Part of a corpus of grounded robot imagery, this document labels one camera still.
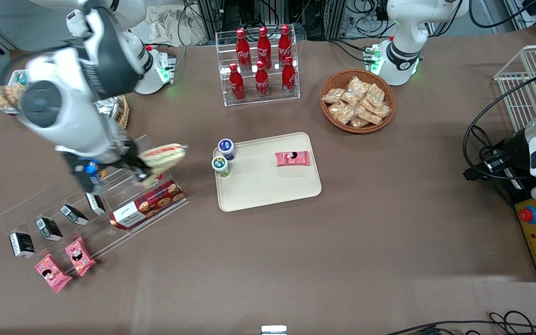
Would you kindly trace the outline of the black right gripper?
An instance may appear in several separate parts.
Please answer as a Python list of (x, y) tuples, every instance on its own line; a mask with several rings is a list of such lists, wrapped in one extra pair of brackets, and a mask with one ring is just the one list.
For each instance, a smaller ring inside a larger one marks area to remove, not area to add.
[[(119, 161), (110, 164), (100, 163), (96, 159), (78, 157), (66, 151), (62, 151), (61, 156), (65, 159), (70, 174), (72, 174), (85, 193), (102, 193), (101, 176), (102, 172), (108, 168), (115, 170), (131, 169), (138, 182), (141, 184), (152, 184), (155, 180), (155, 171), (146, 163), (141, 162), (142, 159), (139, 156), (139, 147), (136, 142), (123, 141), (122, 145), (127, 149), (125, 155)], [(133, 163), (129, 166), (127, 161), (133, 161)]]

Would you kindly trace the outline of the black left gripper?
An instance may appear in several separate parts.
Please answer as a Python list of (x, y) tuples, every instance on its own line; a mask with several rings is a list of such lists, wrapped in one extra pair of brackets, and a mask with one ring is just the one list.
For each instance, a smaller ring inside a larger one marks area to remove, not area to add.
[(493, 146), (482, 149), (482, 164), (469, 167), (463, 172), (467, 181), (531, 180), (529, 145), (524, 130), (515, 132)]

